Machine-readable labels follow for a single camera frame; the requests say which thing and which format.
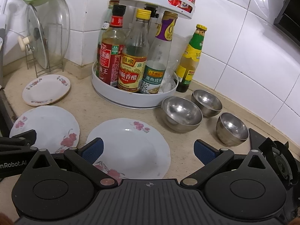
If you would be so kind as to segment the purple neck fish sauce bottle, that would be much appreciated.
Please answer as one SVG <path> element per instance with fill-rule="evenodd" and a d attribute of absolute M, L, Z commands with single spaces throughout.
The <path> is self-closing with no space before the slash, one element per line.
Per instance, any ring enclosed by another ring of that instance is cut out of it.
<path fill-rule="evenodd" d="M 149 49 L 140 86 L 142 94 L 157 94 L 167 69 L 174 26 L 178 15 L 165 11 L 156 36 Z"/>

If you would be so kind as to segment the white two-tier turntable rack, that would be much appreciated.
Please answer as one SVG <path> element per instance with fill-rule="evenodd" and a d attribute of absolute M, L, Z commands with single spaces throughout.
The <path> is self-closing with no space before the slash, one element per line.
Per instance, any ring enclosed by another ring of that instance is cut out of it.
<path fill-rule="evenodd" d="M 173 12 L 179 17 L 184 19 L 192 19 L 195 12 L 195 5 L 189 1 L 187 3 L 192 6 L 193 11 L 191 13 L 184 11 L 178 7 L 172 6 L 169 4 L 168 0 L 118 0 L 120 4 L 133 6 L 133 7 L 144 7 L 146 5 L 152 6 L 155 9 L 161 11 L 170 11 Z M 104 99 L 122 106 L 131 109 L 153 109 L 159 107 L 161 102 L 169 96 L 172 96 L 176 93 L 176 88 L 178 86 L 178 78 L 176 74 L 173 74 L 167 80 L 167 83 L 170 85 L 170 88 L 166 92 L 160 92 L 158 94 L 139 94 L 133 92 L 126 92 L 108 84 L 102 82 L 96 76 L 96 64 L 93 64 L 91 70 L 91 82 L 94 87 L 94 90 L 98 95 Z"/>

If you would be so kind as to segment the yellow label vinegar bottle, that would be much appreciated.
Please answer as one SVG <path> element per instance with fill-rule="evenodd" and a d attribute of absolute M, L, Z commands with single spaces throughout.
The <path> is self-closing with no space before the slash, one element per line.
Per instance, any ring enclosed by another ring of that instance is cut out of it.
<path fill-rule="evenodd" d="M 149 53 L 148 22 L 151 11 L 138 9 L 136 21 L 124 42 L 117 87 L 127 92 L 140 90 Z"/>

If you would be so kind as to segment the small floral rimmed plate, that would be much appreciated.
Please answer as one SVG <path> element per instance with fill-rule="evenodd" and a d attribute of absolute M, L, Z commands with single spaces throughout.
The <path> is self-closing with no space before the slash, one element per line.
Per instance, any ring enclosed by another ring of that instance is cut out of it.
<path fill-rule="evenodd" d="M 24 88 L 22 98 L 29 106 L 44 106 L 62 99 L 71 89 L 70 80 L 62 75 L 45 75 Z"/>

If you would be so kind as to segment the large steel bowl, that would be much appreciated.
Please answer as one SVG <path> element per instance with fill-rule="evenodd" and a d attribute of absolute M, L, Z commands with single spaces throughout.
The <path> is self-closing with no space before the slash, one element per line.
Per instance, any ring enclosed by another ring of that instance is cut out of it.
<path fill-rule="evenodd" d="M 200 126 L 203 114 L 193 102 L 183 97 L 171 96 L 161 103 L 162 119 L 173 131 L 187 133 Z"/>

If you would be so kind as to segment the black gas stove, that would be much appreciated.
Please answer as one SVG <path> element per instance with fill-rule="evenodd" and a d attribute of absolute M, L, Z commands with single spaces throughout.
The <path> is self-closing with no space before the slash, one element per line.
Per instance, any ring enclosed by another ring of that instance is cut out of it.
<path fill-rule="evenodd" d="M 249 130 L 251 149 L 262 153 L 287 190 L 287 199 L 280 215 L 286 224 L 299 218 L 299 161 L 289 150 L 289 143 L 266 138 L 253 129 Z"/>

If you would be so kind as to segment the pink flower plate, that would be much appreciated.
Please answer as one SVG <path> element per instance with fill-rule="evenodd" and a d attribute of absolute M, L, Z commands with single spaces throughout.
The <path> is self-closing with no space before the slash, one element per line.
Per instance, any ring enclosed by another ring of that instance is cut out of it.
<path fill-rule="evenodd" d="M 103 153 L 93 165 L 114 178 L 162 179 L 170 163 L 169 145 L 154 127 L 140 120 L 117 118 L 95 127 L 86 143 L 104 142 Z"/>
<path fill-rule="evenodd" d="M 75 117 L 57 106 L 40 106 L 26 111 L 14 123 L 10 137 L 29 130 L 37 133 L 34 146 L 48 149 L 50 153 L 63 153 L 79 142 L 80 128 Z"/>

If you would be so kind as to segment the small steel bowl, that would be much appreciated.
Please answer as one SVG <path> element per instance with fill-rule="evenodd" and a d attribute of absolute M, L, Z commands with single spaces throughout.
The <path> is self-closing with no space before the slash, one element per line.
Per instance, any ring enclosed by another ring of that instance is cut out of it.
<path fill-rule="evenodd" d="M 216 134 L 220 141 L 229 147 L 239 146 L 249 138 L 247 126 L 235 115 L 223 112 L 216 124 Z"/>

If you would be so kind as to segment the red snack packet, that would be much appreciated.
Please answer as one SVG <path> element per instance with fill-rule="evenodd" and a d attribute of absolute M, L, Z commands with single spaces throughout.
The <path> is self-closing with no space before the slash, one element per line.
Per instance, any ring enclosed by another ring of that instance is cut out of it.
<path fill-rule="evenodd" d="M 168 0 L 170 5 L 191 13 L 193 11 L 193 8 L 187 3 L 187 1 L 193 4 L 195 3 L 195 0 Z"/>

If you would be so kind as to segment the red label soy sauce bottle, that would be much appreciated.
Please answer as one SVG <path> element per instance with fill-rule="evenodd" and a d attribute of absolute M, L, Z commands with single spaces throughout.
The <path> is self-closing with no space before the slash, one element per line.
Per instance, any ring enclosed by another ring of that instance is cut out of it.
<path fill-rule="evenodd" d="M 123 31 L 124 5 L 114 5 L 109 29 L 102 35 L 100 61 L 97 62 L 96 76 L 104 83 L 117 87 L 119 67 L 126 34 Z"/>

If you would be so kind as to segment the glass pot lid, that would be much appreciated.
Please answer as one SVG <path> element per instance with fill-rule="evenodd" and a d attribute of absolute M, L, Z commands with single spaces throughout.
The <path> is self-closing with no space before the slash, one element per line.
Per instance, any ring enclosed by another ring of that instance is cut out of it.
<path fill-rule="evenodd" d="M 44 70 L 63 64 L 70 41 L 70 12 L 66 0 L 49 0 L 43 5 L 27 5 L 25 36 L 19 36 L 21 51 L 30 51 Z"/>

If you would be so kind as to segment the green yellow oil bottle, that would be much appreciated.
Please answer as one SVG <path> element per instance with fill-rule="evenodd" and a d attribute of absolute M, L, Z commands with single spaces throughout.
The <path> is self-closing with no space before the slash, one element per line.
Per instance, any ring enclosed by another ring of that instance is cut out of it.
<path fill-rule="evenodd" d="M 197 24 L 196 30 L 186 46 L 181 61 L 176 68 L 177 92 L 186 92 L 198 67 L 207 27 Z"/>

